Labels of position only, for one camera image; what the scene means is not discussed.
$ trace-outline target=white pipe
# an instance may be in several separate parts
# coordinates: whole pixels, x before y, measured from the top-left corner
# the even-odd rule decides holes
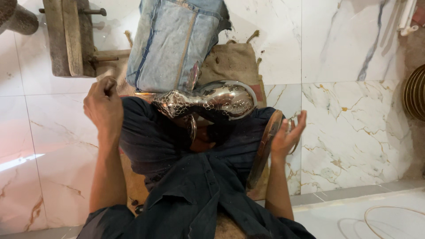
[[[416,26],[416,25],[414,25],[412,27],[407,27],[407,28],[401,30],[400,35],[402,35],[403,37],[405,37],[405,36],[409,35],[410,33],[416,31],[417,29],[419,29],[419,27]]]
[[[412,8],[410,9],[410,13],[409,13],[409,17],[407,18],[405,29],[406,28],[409,28],[410,27],[410,24],[412,23],[413,14],[416,11],[416,2],[417,2],[417,0],[414,0],[413,1],[413,5],[412,5]]]
[[[400,18],[400,23],[399,23],[398,28],[397,28],[398,31],[401,31],[404,28],[406,28],[406,24],[407,24],[410,12],[412,10],[412,7],[414,7],[414,5],[413,5],[414,2],[416,2],[416,0],[407,0],[406,1],[406,5],[403,9],[403,13],[402,13],[401,18]]]

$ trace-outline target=forearm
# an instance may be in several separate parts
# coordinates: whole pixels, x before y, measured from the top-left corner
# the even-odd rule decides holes
[[[99,142],[99,155],[90,194],[90,212],[126,203],[127,191],[118,142]]]
[[[294,220],[291,201],[289,200],[288,184],[285,174],[285,158],[272,155],[269,183],[267,185],[266,205],[276,217]]]

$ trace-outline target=dark blue clothing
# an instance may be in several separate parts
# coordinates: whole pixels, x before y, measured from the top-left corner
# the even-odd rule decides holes
[[[135,172],[147,175],[150,194],[134,217],[125,205],[91,213],[79,239],[213,239],[217,210],[224,211],[248,238],[314,238],[301,224],[276,218],[245,194],[272,108],[256,110],[238,124],[212,126],[217,148],[195,154],[187,132],[139,98],[124,98],[121,147]]]

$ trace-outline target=metal rod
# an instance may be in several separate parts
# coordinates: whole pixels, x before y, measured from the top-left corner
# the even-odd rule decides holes
[[[92,10],[92,9],[83,9],[83,11],[85,14],[98,14],[98,15],[102,15],[104,17],[106,17],[106,10],[105,9],[100,9],[100,10]]]
[[[44,9],[38,9],[40,13],[45,13]],[[92,10],[92,9],[83,9],[82,12],[84,14],[98,14],[106,17],[106,10],[100,9],[100,10]]]
[[[119,60],[118,57],[89,57],[88,61],[93,63],[99,63],[102,61],[116,61]]]

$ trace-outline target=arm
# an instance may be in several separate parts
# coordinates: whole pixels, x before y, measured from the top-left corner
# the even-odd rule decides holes
[[[90,212],[127,203],[124,172],[119,157],[119,136],[124,111],[116,81],[104,78],[94,83],[84,99],[84,113],[98,130],[99,155],[90,194]]]
[[[306,127],[306,118],[307,112],[302,111],[298,116],[298,125],[295,127],[293,123],[289,134],[286,134],[288,120],[284,119],[280,130],[272,142],[272,166],[267,185],[265,208],[276,217],[294,220],[285,175],[286,156]]]

